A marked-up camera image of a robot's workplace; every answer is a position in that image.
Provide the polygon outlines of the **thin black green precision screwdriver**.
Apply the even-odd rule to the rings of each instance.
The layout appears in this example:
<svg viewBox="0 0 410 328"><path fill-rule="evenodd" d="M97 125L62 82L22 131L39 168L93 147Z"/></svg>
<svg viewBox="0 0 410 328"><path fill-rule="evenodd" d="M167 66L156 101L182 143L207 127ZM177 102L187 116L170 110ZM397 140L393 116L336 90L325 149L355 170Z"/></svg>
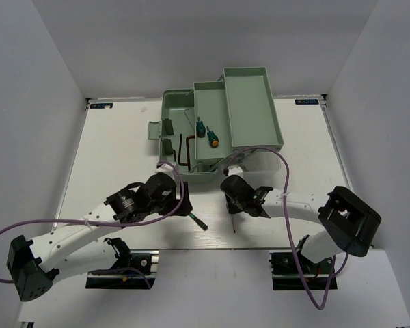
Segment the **thin black green precision screwdriver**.
<svg viewBox="0 0 410 328"><path fill-rule="evenodd" d="M189 217L203 230L207 231L208 226L197 216L195 216L193 213L189 213Z"/></svg>

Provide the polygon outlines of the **stubby green phillips screwdriver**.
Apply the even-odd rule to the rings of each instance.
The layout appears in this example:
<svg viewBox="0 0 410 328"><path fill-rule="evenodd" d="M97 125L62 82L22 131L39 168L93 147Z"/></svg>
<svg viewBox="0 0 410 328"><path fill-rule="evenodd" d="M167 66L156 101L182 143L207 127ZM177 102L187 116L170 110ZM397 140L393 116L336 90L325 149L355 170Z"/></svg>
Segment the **stubby green phillips screwdriver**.
<svg viewBox="0 0 410 328"><path fill-rule="evenodd" d="M207 137L208 137L208 142L212 148L216 148L219 145L219 138L216 136L213 130L209 128L209 126L206 127L206 132L207 132Z"/></svg>

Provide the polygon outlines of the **green toolbox with clear lid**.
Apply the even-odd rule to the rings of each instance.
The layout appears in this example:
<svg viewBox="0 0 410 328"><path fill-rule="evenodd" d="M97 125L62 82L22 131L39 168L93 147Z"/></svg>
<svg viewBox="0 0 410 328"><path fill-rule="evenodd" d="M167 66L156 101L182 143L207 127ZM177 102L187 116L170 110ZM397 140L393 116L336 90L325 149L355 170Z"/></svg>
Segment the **green toolbox with clear lid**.
<svg viewBox="0 0 410 328"><path fill-rule="evenodd" d="M212 148L196 135L196 120L214 131L219 145ZM187 162L185 138L189 142L191 170L179 166L184 181L206 184L213 181L223 162L241 148L267 146L281 150L284 138L264 67L224 68L216 81L195 82L191 89L166 90L161 118L148 123L148 139L159 142L159 158L174 162L183 134L181 161Z"/></svg>

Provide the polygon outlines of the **stubby green flathead screwdriver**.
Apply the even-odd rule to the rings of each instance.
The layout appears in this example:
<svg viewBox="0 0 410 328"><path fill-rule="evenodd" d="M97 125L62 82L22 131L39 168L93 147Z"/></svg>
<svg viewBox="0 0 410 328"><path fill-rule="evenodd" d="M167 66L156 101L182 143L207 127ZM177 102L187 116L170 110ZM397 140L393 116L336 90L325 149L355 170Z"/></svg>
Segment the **stubby green flathead screwdriver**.
<svg viewBox="0 0 410 328"><path fill-rule="evenodd" d="M198 138L203 138L206 135L206 127L200 118L196 120L196 135Z"/></svg>

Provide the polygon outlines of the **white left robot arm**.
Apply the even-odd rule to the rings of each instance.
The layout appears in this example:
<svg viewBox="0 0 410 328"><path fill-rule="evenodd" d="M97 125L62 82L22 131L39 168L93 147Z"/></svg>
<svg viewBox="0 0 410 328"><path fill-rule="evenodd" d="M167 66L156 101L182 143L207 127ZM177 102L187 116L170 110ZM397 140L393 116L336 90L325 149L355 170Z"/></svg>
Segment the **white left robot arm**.
<svg viewBox="0 0 410 328"><path fill-rule="evenodd" d="M54 284L83 273L144 274L137 256L111 234L125 223L141 223L148 215L187 216L193 207L188 184L176 197L176 183L168 174L156 173L110 195L85 214L82 224L66 224L53 232L27 240L18 236L10 243L7 267L23 302L33 301Z"/></svg>

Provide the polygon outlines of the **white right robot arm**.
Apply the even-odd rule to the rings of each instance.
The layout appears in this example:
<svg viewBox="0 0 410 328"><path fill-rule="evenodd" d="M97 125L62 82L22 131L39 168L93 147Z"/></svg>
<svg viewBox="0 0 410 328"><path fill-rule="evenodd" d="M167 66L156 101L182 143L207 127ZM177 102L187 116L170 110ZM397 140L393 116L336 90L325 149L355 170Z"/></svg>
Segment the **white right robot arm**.
<svg viewBox="0 0 410 328"><path fill-rule="evenodd" d="M304 236L295 247L296 267L305 273L337 254L366 256L381 224L378 212L343 186L326 195L304 195L267 186L254 189L240 176L232 175L220 188L231 214L288 217L322 225L323 231Z"/></svg>

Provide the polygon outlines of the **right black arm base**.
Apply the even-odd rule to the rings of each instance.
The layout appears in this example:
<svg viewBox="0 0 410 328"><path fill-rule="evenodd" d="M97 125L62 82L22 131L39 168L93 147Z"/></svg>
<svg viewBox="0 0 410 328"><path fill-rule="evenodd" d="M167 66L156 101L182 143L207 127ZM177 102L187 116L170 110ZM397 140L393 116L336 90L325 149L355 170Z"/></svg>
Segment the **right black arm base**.
<svg viewBox="0 0 410 328"><path fill-rule="evenodd" d="M324 290L332 267L332 257L314 264L299 256L302 273L310 290ZM274 291L304 291L291 251L271 251L269 264Z"/></svg>

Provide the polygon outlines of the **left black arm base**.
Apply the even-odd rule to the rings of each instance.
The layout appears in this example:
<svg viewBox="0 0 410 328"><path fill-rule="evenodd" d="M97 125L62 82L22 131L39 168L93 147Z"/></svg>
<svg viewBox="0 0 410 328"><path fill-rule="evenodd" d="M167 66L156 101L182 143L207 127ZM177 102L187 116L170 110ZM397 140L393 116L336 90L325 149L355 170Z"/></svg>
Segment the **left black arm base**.
<svg viewBox="0 0 410 328"><path fill-rule="evenodd" d="M133 251L120 238L106 238L115 252L110 269L87 274L85 288L89 290L150 290L156 280L158 251Z"/></svg>

